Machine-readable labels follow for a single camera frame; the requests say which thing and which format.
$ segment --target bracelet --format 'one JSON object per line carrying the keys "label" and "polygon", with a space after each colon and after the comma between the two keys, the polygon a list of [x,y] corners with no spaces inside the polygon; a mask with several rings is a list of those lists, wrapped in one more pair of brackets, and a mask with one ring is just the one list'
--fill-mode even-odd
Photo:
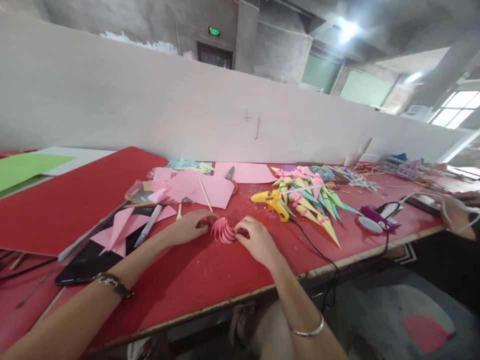
{"label": "bracelet", "polygon": [[321,320],[320,320],[320,325],[318,325],[318,327],[311,331],[311,332],[300,332],[300,331],[296,331],[296,330],[293,330],[290,325],[288,325],[288,327],[290,328],[290,331],[298,336],[301,336],[301,337],[304,337],[304,338],[310,338],[312,336],[315,336],[315,335],[318,335],[322,332],[322,330],[324,329],[324,325],[325,325],[325,319],[324,319],[324,316],[322,314],[320,314],[321,316]]}
{"label": "bracelet", "polygon": [[120,282],[120,279],[115,275],[108,272],[101,272],[93,278],[98,280],[99,283],[105,283],[108,286],[111,286],[113,290],[119,294],[124,300],[127,300],[134,293],[128,290],[125,285]]}

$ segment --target marker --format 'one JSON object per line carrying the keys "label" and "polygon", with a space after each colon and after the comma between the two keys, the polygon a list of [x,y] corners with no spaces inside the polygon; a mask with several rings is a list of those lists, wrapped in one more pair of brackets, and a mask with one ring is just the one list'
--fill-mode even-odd
{"label": "marker", "polygon": [[142,245],[144,243],[144,241],[147,238],[150,230],[152,229],[152,226],[155,224],[155,221],[159,217],[160,210],[162,210],[162,205],[158,204],[156,206],[155,210],[153,210],[153,214],[150,216],[150,220],[148,220],[145,227],[141,231],[140,236],[138,237],[138,239],[135,242],[135,245],[133,245],[134,249],[138,248],[140,245]]}

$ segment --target ceiling light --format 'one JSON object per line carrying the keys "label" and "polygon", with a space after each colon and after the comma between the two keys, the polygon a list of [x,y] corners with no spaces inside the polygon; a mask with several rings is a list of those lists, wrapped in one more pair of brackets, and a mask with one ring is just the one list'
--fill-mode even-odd
{"label": "ceiling light", "polygon": [[412,75],[410,75],[409,77],[406,78],[405,82],[407,84],[413,83],[415,80],[417,80],[421,76],[422,76],[421,72],[413,73]]}
{"label": "ceiling light", "polygon": [[357,28],[358,26],[352,22],[344,24],[340,34],[340,43],[346,43],[350,40],[357,31]]}

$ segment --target doorway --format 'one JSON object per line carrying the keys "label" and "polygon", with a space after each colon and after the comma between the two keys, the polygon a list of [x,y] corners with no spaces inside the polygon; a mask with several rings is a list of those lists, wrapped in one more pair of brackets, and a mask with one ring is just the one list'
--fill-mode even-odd
{"label": "doorway", "polygon": [[198,61],[225,69],[232,69],[233,54],[201,42],[197,42]]}

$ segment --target exit sign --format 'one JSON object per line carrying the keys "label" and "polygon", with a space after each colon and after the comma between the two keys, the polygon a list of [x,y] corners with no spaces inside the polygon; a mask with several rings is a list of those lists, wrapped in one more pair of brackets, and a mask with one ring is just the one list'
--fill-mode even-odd
{"label": "exit sign", "polygon": [[210,33],[210,35],[218,36],[220,38],[220,30],[209,26],[208,27],[208,32]]}

